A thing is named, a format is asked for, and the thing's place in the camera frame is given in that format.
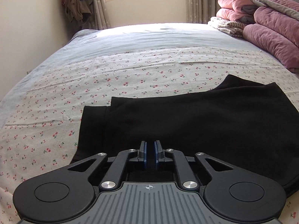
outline folded clothing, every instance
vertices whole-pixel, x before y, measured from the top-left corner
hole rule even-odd
[[[299,48],[281,34],[260,24],[244,28],[243,37],[274,55],[290,72],[299,73]]]
[[[218,4],[221,8],[233,9],[246,14],[254,14],[258,8],[251,0],[218,0]]]
[[[299,21],[270,7],[260,7],[254,14],[258,24],[283,35],[299,47]]]
[[[226,26],[229,23],[236,23],[236,24],[243,24],[241,22],[232,22],[229,20],[225,20],[222,18],[217,18],[214,17],[216,19],[211,18],[211,21],[208,21],[208,25],[212,26],[213,28],[226,33],[229,36],[232,37],[237,37],[237,38],[242,38],[243,37],[243,29],[242,28],[237,28],[237,27],[233,27],[233,26]]]
[[[217,22],[218,26],[221,28],[240,28],[244,29],[247,24],[241,23],[239,21],[230,21],[223,18],[211,17],[212,22]]]
[[[73,161],[160,140],[164,149],[204,152],[272,178],[289,195],[298,189],[298,125],[299,112],[276,83],[228,75],[207,92],[85,106]]]
[[[243,30],[240,28],[223,28],[218,26],[217,22],[208,21],[208,25],[212,26],[213,28],[226,33],[231,37],[242,38],[243,37]]]
[[[245,24],[255,23],[255,19],[252,15],[236,12],[233,9],[221,8],[216,16],[230,21],[240,21]]]

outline metal bolt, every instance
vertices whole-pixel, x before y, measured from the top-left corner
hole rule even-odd
[[[101,184],[101,186],[105,189],[111,189],[116,186],[116,183],[114,183],[113,181],[105,181]]]
[[[197,187],[197,183],[195,183],[194,181],[186,181],[185,183],[183,183],[183,186],[187,189],[194,189]]]

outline brown garment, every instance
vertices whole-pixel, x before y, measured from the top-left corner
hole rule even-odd
[[[84,25],[93,14],[93,0],[65,0],[65,12],[70,22],[75,18],[78,26]]]

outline pink quilt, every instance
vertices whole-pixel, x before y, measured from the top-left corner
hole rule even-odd
[[[233,9],[221,8],[216,16],[230,21],[240,21],[245,24],[255,23],[252,15],[236,12]]]
[[[299,3],[292,0],[258,0],[299,21]]]
[[[260,24],[250,24],[244,28],[243,37],[270,52],[293,73],[299,73],[299,48],[281,34]]]
[[[254,14],[258,8],[251,0],[218,0],[221,8],[233,9],[236,12]]]
[[[299,47],[299,21],[270,7],[259,7],[254,17],[258,24],[283,35]]]

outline gray ribbed plate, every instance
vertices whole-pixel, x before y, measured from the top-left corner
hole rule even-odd
[[[232,224],[211,212],[198,194],[175,183],[124,183],[103,192],[89,211],[65,224]],[[268,224],[279,224],[272,220]]]

